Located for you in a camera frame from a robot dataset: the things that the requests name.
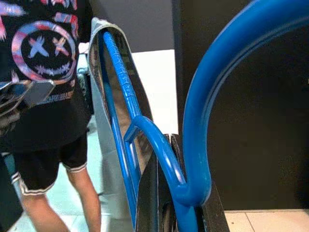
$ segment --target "black wall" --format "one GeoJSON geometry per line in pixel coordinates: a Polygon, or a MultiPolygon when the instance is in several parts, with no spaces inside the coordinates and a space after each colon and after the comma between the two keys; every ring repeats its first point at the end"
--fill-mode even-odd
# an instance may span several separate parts
{"type": "MultiPolygon", "coordinates": [[[[249,2],[173,1],[180,131],[200,59],[249,2]]],[[[208,154],[225,209],[309,207],[308,38],[302,28],[255,51],[219,92],[208,154]]]]}
{"type": "Polygon", "coordinates": [[[173,49],[170,0],[90,0],[95,16],[117,24],[132,52],[173,49]]]}

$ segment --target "floor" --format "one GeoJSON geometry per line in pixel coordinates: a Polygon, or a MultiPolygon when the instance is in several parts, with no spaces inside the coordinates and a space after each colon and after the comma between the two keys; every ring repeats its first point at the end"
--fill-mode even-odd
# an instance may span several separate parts
{"type": "MultiPolygon", "coordinates": [[[[177,133],[174,51],[138,53],[133,54],[133,57],[145,85],[156,125],[163,133],[177,133]]],[[[101,163],[98,134],[92,119],[88,134],[88,170],[97,192],[103,191],[101,163]]],[[[71,232],[88,231],[79,197],[71,187],[62,166],[55,185],[48,192],[48,198],[71,232]]],[[[101,201],[102,232],[131,231],[124,228],[129,227],[130,220],[111,221],[104,199],[101,201]]],[[[309,232],[309,211],[226,211],[225,215],[231,232],[309,232]]],[[[9,232],[34,231],[27,215],[23,215],[9,232]]]]}

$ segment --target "person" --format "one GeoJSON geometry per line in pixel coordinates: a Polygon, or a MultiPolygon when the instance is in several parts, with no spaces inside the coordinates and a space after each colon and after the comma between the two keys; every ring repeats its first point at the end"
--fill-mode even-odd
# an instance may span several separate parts
{"type": "Polygon", "coordinates": [[[13,181],[19,181],[23,207],[38,232],[69,231],[45,195],[60,162],[79,193],[89,231],[101,227],[98,195],[86,168],[90,113],[76,81],[78,44],[89,41],[91,18],[88,0],[0,0],[0,81],[56,84],[0,138],[0,152],[14,156],[13,181]]]}

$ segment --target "metal railing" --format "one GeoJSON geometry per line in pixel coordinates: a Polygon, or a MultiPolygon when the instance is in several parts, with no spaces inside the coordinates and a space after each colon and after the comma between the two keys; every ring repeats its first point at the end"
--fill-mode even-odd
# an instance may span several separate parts
{"type": "Polygon", "coordinates": [[[104,90],[111,115],[112,130],[133,227],[136,221],[140,168],[134,139],[142,131],[160,162],[181,232],[196,232],[195,206],[202,205],[211,191],[207,158],[207,129],[213,102],[231,71],[252,51],[290,30],[309,23],[309,0],[255,0],[242,10],[219,34],[203,57],[191,83],[183,121],[183,155],[187,180],[164,135],[149,119],[141,115],[137,97],[112,35],[100,35],[100,56],[104,67],[104,44],[118,76],[131,124],[122,138],[112,89],[102,70],[104,90]]]}

